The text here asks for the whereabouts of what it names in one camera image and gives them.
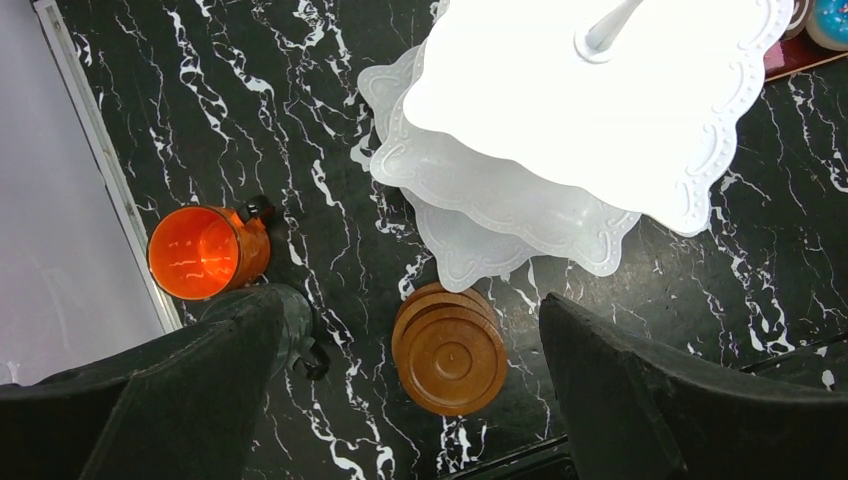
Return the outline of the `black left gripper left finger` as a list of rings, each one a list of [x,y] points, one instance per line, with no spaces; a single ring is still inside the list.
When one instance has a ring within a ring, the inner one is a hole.
[[[1,388],[5,479],[238,479],[284,331],[269,286],[119,354]]]

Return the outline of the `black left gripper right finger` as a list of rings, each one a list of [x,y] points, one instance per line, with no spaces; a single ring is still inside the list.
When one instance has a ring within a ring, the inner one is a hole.
[[[843,479],[847,397],[746,374],[549,294],[539,334],[582,479]]]

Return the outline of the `white three-tier cake stand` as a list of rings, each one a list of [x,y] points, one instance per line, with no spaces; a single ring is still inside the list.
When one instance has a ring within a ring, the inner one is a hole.
[[[641,218],[710,224],[789,1],[443,1],[428,37],[358,88],[459,292],[534,256],[613,274]]]

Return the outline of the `chocolate swirl roll cake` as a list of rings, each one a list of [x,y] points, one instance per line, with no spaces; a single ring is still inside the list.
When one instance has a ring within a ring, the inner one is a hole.
[[[811,15],[813,3],[813,0],[793,1],[791,18],[787,25],[787,29],[781,37],[782,41],[794,38],[805,28],[806,22]]]

